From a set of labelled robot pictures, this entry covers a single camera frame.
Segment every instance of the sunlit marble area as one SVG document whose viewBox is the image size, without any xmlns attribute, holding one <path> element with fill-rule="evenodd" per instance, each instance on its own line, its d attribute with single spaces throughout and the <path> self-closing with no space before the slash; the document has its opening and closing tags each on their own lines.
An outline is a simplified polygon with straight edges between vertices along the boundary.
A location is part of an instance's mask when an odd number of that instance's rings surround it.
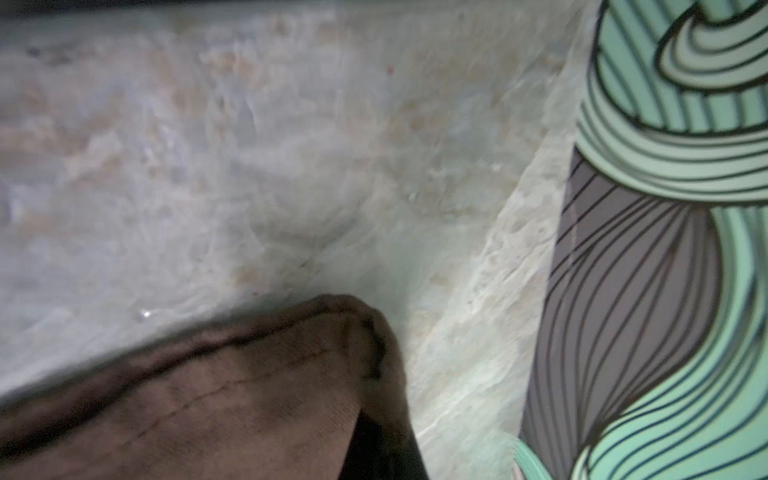
<svg viewBox="0 0 768 480">
<path fill-rule="evenodd" d="M 431 476 L 510 478 L 590 0 L 2 21 L 0 399 L 316 293 L 402 342 Z"/>
</svg>

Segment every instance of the brown garment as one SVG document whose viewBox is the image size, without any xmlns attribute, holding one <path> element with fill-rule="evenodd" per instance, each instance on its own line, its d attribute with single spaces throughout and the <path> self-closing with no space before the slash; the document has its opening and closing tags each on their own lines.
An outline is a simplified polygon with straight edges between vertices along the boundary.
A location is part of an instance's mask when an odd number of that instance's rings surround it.
<svg viewBox="0 0 768 480">
<path fill-rule="evenodd" d="M 320 296 L 202 330 L 4 409 L 0 478 L 336 478 L 360 410 L 410 433 L 380 312 Z"/>
</svg>

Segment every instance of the marble surface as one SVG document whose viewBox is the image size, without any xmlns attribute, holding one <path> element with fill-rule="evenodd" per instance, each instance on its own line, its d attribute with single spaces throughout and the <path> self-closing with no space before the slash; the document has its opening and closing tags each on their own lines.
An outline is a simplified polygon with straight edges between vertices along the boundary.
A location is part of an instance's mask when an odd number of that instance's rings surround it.
<svg viewBox="0 0 768 480">
<path fill-rule="evenodd" d="M 431 476 L 510 478 L 593 4 L 4 22 L 0 398 L 353 293 L 401 339 Z"/>
</svg>

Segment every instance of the gray patterned section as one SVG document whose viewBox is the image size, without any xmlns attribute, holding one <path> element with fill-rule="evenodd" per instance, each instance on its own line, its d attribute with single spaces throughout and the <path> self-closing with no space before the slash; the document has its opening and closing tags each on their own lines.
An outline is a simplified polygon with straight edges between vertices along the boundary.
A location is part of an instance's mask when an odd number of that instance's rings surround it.
<svg viewBox="0 0 768 480">
<path fill-rule="evenodd" d="M 521 435 L 554 478 L 699 346 L 718 255 L 706 208 L 625 190 L 574 155 Z"/>
</svg>

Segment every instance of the patterned fabric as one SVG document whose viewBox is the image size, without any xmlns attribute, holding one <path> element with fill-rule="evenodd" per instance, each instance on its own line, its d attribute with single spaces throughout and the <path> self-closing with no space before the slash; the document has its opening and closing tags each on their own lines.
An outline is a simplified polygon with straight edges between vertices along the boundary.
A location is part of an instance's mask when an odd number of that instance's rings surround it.
<svg viewBox="0 0 768 480">
<path fill-rule="evenodd" d="M 768 1 L 600 10 L 518 466 L 768 478 Z"/>
</svg>

